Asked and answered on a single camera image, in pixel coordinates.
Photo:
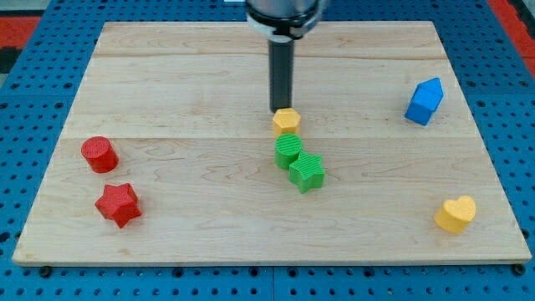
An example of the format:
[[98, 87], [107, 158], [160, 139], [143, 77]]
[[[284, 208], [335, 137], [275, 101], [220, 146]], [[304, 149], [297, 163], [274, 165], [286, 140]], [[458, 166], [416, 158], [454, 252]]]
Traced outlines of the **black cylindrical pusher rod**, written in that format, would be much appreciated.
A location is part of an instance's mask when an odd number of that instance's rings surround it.
[[268, 42], [269, 107], [275, 113], [292, 106], [294, 42]]

